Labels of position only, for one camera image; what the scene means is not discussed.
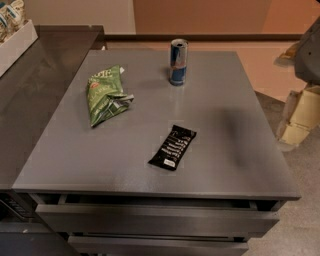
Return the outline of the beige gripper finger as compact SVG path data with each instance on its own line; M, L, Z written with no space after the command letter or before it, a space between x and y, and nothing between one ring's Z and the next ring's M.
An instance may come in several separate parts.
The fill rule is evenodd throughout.
M309 135L309 133L310 131L304 127L284 124L280 128L279 138L286 144L298 145Z
M277 131L276 131L276 137L281 138L284 134L286 125L289 123L290 118L296 108L296 105L298 103L298 96L299 93L296 91L291 91L286 99L285 106L282 112L281 121L278 125Z

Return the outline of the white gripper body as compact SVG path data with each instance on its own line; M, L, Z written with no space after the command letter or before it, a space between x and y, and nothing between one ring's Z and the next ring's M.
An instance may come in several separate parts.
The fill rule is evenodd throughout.
M308 129L320 123L320 86L309 87L298 94L290 122Z

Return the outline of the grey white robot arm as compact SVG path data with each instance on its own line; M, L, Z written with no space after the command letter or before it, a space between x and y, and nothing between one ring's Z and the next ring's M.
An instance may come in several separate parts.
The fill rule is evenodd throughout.
M292 60L295 76L306 82L303 90L288 95L276 132L281 144L295 147L320 124L320 17L279 58Z

